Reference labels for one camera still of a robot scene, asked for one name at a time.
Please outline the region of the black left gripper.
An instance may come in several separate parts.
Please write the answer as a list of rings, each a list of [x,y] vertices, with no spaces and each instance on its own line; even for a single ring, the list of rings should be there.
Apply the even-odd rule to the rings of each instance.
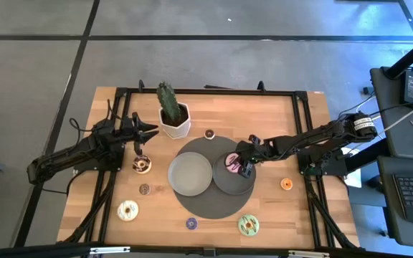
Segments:
[[[121,130],[123,131],[125,142],[133,142],[133,147],[136,155],[143,154],[141,145],[146,144],[150,139],[152,139],[159,133],[158,130],[155,130],[157,128],[157,125],[140,122],[140,118],[137,112],[132,113],[131,117],[125,115],[121,120]]]

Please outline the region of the large pink glazed donut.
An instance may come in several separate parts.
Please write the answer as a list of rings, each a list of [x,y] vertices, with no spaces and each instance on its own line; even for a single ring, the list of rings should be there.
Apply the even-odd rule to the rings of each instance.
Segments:
[[[230,153],[224,159],[224,166],[231,173],[238,173],[242,167],[240,156],[237,153]]]

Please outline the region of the large chocolate glazed donut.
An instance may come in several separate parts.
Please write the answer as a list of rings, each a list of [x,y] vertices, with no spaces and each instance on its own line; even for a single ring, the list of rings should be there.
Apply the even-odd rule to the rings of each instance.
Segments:
[[[136,156],[133,160],[133,170],[138,174],[145,174],[151,170],[152,161],[148,156]]]

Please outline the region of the large green glazed donut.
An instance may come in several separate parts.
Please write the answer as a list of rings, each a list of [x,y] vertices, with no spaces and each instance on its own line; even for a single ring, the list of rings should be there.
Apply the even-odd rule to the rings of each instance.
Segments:
[[[246,237],[255,236],[260,230],[260,223],[256,216],[245,214],[237,222],[239,232]]]

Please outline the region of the large white glazed donut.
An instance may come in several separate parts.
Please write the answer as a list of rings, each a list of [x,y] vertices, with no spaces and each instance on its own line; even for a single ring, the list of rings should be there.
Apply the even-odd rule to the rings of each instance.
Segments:
[[[138,212],[138,204],[135,201],[126,200],[119,205],[117,215],[122,221],[132,221],[137,217]]]

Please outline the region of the white faceted plant pot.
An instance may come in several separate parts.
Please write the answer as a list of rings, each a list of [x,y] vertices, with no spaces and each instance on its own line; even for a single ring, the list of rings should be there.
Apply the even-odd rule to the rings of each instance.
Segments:
[[[180,102],[179,107],[181,109],[182,123],[176,127],[165,124],[164,119],[166,116],[163,113],[163,109],[160,107],[158,110],[159,123],[161,124],[161,128],[170,138],[174,140],[185,138],[189,134],[189,130],[191,128],[191,115],[188,105]]]

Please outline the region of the dark grey plate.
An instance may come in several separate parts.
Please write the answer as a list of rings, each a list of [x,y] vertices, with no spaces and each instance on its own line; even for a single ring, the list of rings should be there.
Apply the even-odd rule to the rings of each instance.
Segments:
[[[215,184],[225,193],[231,195],[244,194],[255,184],[256,169],[251,167],[249,178],[245,178],[238,173],[231,172],[225,166],[225,161],[229,153],[222,154],[213,166],[213,179]]]

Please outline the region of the light grey plate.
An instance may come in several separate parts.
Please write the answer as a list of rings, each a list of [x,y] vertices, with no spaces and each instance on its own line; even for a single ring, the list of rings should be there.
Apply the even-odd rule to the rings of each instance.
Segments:
[[[168,182],[182,196],[203,193],[212,181],[212,165],[201,154],[185,152],[177,155],[168,167]]]

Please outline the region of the round dark grey woven placemat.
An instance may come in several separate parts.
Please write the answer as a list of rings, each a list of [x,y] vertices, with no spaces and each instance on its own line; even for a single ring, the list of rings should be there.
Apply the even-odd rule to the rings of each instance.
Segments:
[[[174,191],[185,209],[205,219],[221,219],[235,214],[247,203],[253,187],[245,193],[231,195],[223,192],[213,179],[213,166],[217,159],[224,153],[235,151],[236,147],[237,143],[233,140],[216,136],[212,140],[194,139],[181,148],[177,155],[185,152],[199,153],[212,165],[212,181],[203,193],[197,196],[182,196]]]

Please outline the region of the black support beam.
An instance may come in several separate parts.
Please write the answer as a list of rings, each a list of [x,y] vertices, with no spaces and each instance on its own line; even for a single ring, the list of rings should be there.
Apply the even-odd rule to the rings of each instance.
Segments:
[[[353,172],[356,169],[376,161],[379,156],[389,155],[390,152],[387,140],[383,139],[347,158],[345,160],[346,169],[348,172]]]

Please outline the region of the dark grey side desk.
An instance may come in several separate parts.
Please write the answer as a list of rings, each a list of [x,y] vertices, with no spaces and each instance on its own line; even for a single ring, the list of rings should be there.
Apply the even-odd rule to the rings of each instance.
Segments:
[[[382,123],[388,130],[385,132],[392,156],[413,159],[413,114],[410,107],[401,105],[402,81],[388,79],[383,70],[370,70],[371,82],[374,86]]]

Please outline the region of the dark grey keyboard shelf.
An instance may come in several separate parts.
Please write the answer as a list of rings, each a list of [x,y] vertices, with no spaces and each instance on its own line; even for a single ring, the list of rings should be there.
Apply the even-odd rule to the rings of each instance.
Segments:
[[[391,238],[413,247],[413,223],[404,218],[393,175],[413,173],[413,159],[378,157],[377,163],[386,200],[386,222]]]

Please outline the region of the black aluminium table frame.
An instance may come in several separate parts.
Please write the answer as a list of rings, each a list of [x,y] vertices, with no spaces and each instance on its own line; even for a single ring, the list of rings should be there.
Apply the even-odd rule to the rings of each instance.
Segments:
[[[98,214],[92,239],[131,246],[250,249],[312,249],[334,243],[321,215],[308,204],[305,182],[294,157],[259,165],[247,203],[236,214],[223,219],[198,218],[195,230],[186,228],[191,213],[180,204],[168,182],[171,161],[190,140],[202,137],[205,130],[240,141],[251,134],[261,138],[294,135],[327,123],[330,115],[323,93],[186,89],[176,94],[191,113],[189,134],[179,140],[165,133],[152,138],[143,148],[153,161],[146,174],[133,171],[134,152],[125,152],[108,205],[109,214]],[[284,178],[293,182],[289,191],[280,186]],[[139,193],[143,183],[151,187],[149,195]],[[117,215],[119,205],[126,200],[135,201],[139,207],[132,221],[122,221]],[[239,232],[237,222],[245,214],[256,216],[260,223],[255,236]]]

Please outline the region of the silver frame bracket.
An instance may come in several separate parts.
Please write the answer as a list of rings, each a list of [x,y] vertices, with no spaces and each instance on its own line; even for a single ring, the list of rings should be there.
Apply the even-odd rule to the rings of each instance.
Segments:
[[[130,247],[91,247],[89,255],[115,254],[130,252]]]
[[[290,250],[288,252],[288,258],[330,258],[330,254],[325,252]]]

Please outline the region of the black diagonal rig post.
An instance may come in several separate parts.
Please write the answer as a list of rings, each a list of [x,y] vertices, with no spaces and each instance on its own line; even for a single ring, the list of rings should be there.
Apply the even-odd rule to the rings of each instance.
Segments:
[[[384,74],[391,79],[395,79],[400,76],[408,67],[413,64],[413,49],[405,54],[399,61],[393,64],[387,69]]]

